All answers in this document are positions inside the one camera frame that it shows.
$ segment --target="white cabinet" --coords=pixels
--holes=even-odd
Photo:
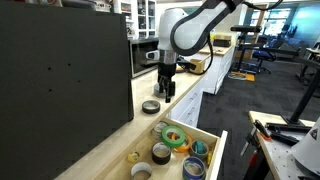
[[[114,11],[126,16],[128,37],[155,36],[155,0],[119,0]]]
[[[204,77],[172,108],[167,117],[192,127],[197,127],[202,94],[203,92],[212,94],[218,92],[231,66],[233,52],[233,47],[224,48],[223,54],[214,55],[212,65]],[[185,59],[206,59],[206,66],[208,66],[210,56],[208,54],[195,54],[185,57]]]

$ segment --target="green tape roll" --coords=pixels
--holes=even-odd
[[[176,135],[179,136],[179,139],[172,140],[167,136],[170,133],[175,133]],[[177,126],[164,127],[161,132],[161,137],[164,144],[172,148],[180,147],[186,139],[186,135],[184,134],[183,130]]]

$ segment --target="black panel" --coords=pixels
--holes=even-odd
[[[0,3],[0,179],[53,179],[132,120],[125,18]]]

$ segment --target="black office chair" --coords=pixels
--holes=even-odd
[[[268,41],[267,37],[261,36],[258,38],[258,43],[264,43],[266,44]],[[271,74],[271,70],[266,68],[266,67],[262,67],[262,63],[263,61],[270,61],[273,62],[276,60],[276,55],[268,52],[268,51],[262,51],[262,50],[254,50],[253,54],[252,54],[253,58],[256,58],[257,61],[259,62],[258,65],[252,66],[253,69],[255,69],[255,71],[260,74],[261,70],[263,71],[268,71],[269,74]]]

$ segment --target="open drawer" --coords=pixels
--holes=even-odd
[[[221,137],[209,134],[205,131],[193,128],[191,126],[182,124],[180,122],[164,118],[162,121],[168,123],[169,125],[179,126],[184,132],[188,133],[193,140],[201,140],[205,142],[208,146],[212,146],[214,151],[212,155],[211,164],[208,167],[206,165],[206,180],[217,179],[219,167],[221,163],[221,158],[227,138],[227,132],[223,131]],[[132,151],[138,151],[140,157],[137,162],[147,162],[152,167],[152,177],[153,180],[163,180],[163,179],[183,179],[182,177],[182,164],[185,158],[189,156],[188,153],[178,153],[172,150],[171,160],[166,165],[157,165],[152,161],[151,149],[152,146],[157,142],[152,135],[151,130],[149,133],[144,135],[139,141],[131,141],[127,148],[123,151],[126,155]],[[95,179],[105,179],[105,180],[126,180],[131,179],[131,168],[135,163],[127,161],[127,156],[125,153],[120,153],[119,157],[115,157],[110,164],[112,166],[107,166]]]

